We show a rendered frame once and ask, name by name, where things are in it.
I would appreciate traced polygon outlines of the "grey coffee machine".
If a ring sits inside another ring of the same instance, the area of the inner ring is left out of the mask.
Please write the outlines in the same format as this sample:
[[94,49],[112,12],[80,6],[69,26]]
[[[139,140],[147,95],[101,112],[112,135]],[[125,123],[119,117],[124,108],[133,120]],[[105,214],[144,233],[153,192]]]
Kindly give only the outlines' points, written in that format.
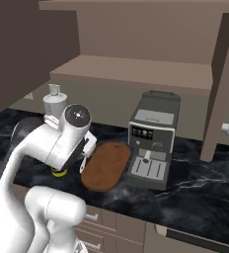
[[173,155],[181,97],[174,93],[142,94],[128,123],[133,157],[127,180],[137,186],[165,191]]

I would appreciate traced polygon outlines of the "brown large drawer front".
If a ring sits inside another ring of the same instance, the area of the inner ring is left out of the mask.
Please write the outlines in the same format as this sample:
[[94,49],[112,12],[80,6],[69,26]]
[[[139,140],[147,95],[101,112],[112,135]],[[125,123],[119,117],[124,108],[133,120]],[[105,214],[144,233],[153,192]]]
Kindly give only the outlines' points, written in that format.
[[101,251],[96,251],[87,247],[90,253],[116,253],[115,238],[113,236],[80,227],[77,227],[75,232],[81,241],[87,241],[93,244],[102,244]]

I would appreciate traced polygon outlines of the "brown small drawer front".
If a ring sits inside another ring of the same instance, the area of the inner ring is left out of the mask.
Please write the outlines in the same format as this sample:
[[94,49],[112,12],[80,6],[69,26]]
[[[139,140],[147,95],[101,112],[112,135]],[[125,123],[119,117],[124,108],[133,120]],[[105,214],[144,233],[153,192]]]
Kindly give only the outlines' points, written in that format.
[[103,221],[102,221],[102,212],[99,208],[96,208],[96,207],[93,207],[93,206],[87,206],[86,213],[88,213],[88,214],[97,213],[99,215],[99,219],[98,219],[98,221],[93,221],[93,220],[89,220],[89,219],[84,217],[85,222],[91,222],[91,223],[96,224],[96,225],[101,225],[103,223]]

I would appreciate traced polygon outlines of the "grey bottle with white top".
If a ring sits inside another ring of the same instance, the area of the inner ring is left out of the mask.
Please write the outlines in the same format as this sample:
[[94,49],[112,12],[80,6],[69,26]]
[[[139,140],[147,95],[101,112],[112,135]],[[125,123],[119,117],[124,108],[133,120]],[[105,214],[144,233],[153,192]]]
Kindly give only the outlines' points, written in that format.
[[64,109],[68,106],[68,97],[60,91],[58,84],[49,84],[49,93],[42,98],[44,112],[47,116],[60,119]]

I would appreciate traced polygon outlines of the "yellow-green dish brush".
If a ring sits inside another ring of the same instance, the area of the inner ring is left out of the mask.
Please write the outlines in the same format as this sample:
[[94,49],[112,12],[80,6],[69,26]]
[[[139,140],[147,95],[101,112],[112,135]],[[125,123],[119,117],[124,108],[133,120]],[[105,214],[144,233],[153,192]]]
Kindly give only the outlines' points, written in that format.
[[62,170],[58,171],[58,170],[55,170],[54,168],[51,168],[51,173],[54,177],[60,178],[67,174],[67,169],[63,168]]

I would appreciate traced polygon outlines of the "brown cabinet door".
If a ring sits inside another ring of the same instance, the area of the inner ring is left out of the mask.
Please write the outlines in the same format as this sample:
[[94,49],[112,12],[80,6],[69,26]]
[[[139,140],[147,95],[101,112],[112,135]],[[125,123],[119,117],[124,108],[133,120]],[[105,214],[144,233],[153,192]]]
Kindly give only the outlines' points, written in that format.
[[205,118],[200,159],[213,159],[218,137],[229,103],[229,13],[222,17],[215,51],[212,58],[213,83]]

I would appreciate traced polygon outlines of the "brown open wall cabinet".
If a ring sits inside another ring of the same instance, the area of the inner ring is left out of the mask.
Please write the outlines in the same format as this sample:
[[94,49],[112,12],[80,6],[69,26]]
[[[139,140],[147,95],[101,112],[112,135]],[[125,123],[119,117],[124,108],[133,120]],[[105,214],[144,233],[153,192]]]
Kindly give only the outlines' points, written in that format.
[[104,83],[207,96],[212,58],[229,0],[47,0],[74,14],[80,53],[53,80]]

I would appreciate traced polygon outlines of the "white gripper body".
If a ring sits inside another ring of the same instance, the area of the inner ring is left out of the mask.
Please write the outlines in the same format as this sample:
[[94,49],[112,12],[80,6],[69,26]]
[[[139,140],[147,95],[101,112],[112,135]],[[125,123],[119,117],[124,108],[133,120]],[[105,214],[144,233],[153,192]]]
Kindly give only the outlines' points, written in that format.
[[84,140],[83,155],[90,157],[96,148],[97,138],[88,130],[84,136]]

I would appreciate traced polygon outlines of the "brown oval cutting board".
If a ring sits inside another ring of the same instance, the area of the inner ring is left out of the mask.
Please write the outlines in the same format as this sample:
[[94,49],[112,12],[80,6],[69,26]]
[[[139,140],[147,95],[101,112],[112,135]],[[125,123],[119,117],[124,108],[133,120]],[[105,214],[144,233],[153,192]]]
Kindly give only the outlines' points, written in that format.
[[114,188],[121,178],[130,157],[130,149],[120,142],[98,146],[81,174],[82,184],[94,192]]

